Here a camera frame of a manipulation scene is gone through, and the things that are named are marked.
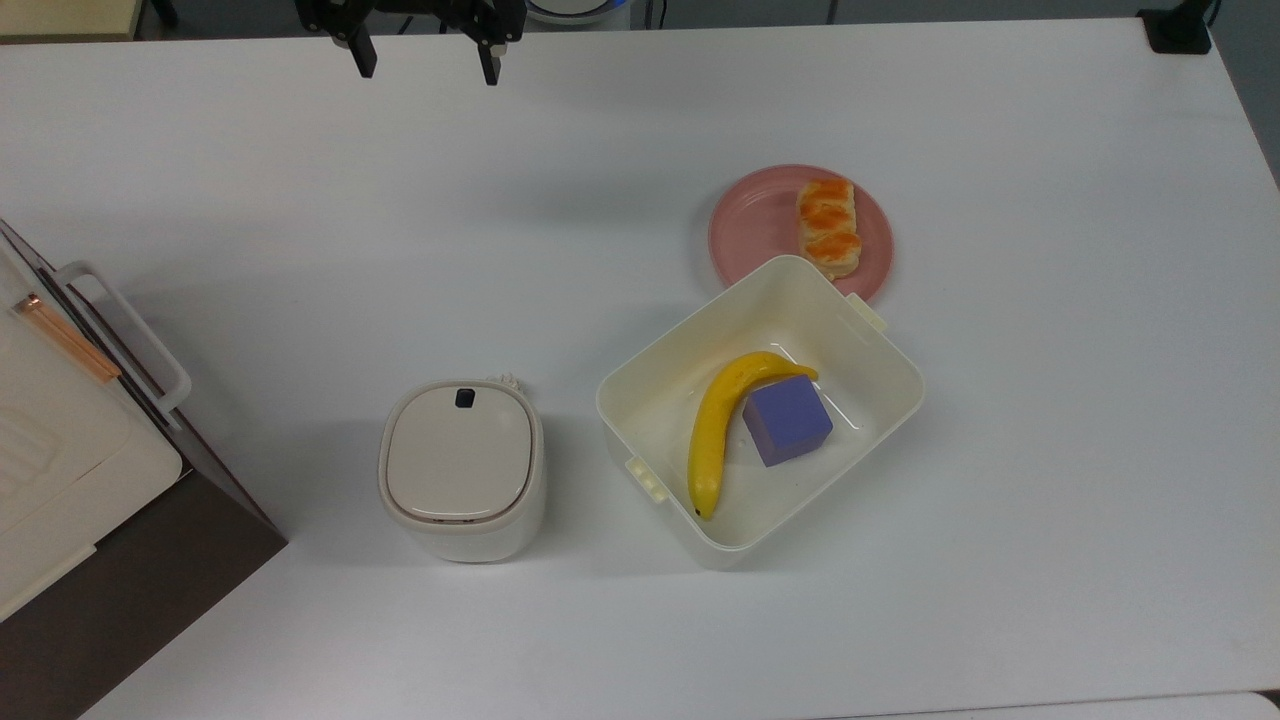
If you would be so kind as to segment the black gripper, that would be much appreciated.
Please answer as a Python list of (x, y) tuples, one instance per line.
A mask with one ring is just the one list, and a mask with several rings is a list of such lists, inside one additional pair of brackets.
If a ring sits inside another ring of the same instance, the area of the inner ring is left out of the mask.
[(525, 1), (297, 1), (302, 26), (344, 41), (362, 78), (372, 78), (378, 53), (366, 27), (378, 12), (389, 15), (433, 15), (477, 44), (485, 83), (497, 86), (506, 44), (524, 36)]

